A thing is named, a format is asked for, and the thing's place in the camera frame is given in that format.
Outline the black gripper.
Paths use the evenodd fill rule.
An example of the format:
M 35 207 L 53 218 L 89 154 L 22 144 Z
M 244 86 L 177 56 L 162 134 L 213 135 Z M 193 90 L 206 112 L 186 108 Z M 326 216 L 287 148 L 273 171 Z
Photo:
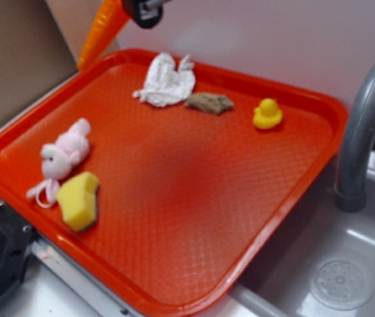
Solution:
M 141 28 L 154 28 L 162 19 L 166 0 L 123 0 L 122 7 Z

